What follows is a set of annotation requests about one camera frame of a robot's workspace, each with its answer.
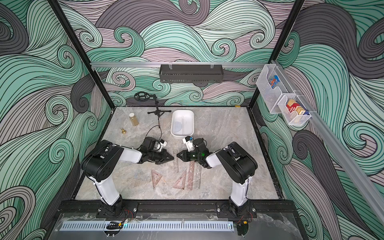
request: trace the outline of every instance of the black tripod base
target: black tripod base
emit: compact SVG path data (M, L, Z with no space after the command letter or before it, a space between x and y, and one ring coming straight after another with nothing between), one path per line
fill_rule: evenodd
M156 104L156 108L157 108L156 111L148 112L148 114L154 113L156 116L161 117L164 113L170 113L170 112L172 112L171 110L167 110L167 111L159 110L158 107L157 107L157 104Z

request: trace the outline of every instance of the clear plastic organizer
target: clear plastic organizer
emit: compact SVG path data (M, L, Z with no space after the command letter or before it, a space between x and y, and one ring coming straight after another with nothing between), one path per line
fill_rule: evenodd
M280 82L272 88L268 80L272 79L275 75L279 77ZM266 64L256 81L257 88L259 89L269 113L271 114L281 113L277 102L284 94L288 94L287 88L281 81L282 78L283 76L280 74L280 71L278 71L276 64Z
M303 108L305 108L305 106L303 106L302 103L299 102L299 100L296 98L296 94L294 93L283 95L277 105L279 106L281 113L287 121L288 125L302 126L303 124L305 124L306 121L308 121L308 119L311 118L311 115L299 115L296 111L290 113L286 106L289 99L294 99Z

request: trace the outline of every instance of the aluminum rail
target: aluminum rail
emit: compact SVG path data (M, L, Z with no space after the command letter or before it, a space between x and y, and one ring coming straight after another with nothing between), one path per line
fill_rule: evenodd
M267 63L244 63L244 62L109 62L97 61L91 62L92 68L159 68L161 64L175 65L222 65L223 68L263 68Z

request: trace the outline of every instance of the wave pattern wallpaper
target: wave pattern wallpaper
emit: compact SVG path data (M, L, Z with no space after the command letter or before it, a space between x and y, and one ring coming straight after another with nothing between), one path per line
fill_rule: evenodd
M293 3L294 0L60 0L91 61L157 62L266 63ZM248 105L261 71L225 69L223 83L194 85L160 83L158 68L97 70L117 106L140 105L133 99L138 91L156 94L160 104L167 106Z
M384 1L326 0L299 13L278 57L290 79L384 194ZM310 239L384 239L384 227L314 127L257 100L257 124Z
M44 237L110 111L48 2L1 0L1 239Z

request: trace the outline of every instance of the wall-mounted shelf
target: wall-mounted shelf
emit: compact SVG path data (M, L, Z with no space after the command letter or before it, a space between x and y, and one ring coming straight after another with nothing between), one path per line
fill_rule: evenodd
M302 126L311 118L311 115L299 115L296 111L289 112L286 106L289 99L294 99L304 109L306 109L306 107L299 101L286 79L286 74L282 71L284 70L280 70L276 64L266 64L257 79L256 85L259 88L260 95L263 97L269 113L281 113L288 125ZM268 80L275 75L278 76L280 82L272 88Z
M280 82L278 82L276 86L272 88L268 82L268 79L270 79L271 76L274 75L277 75L279 77ZM260 91L260 95L263 97L264 102L269 110L269 113L271 114L281 113L277 102L281 99L284 94L289 93L281 79L282 75L277 69L276 64L266 64L263 67L263 70L256 81L256 85Z
M303 124L305 124L306 121L308 121L308 119L311 118L311 115L299 115L297 114L296 111L293 111L290 113L286 106L289 99L294 99L301 106L303 106L303 104L300 103L300 101L297 99L296 94L290 93L290 94L283 95L277 103L277 105L281 110L281 114L284 116L288 125L302 126Z

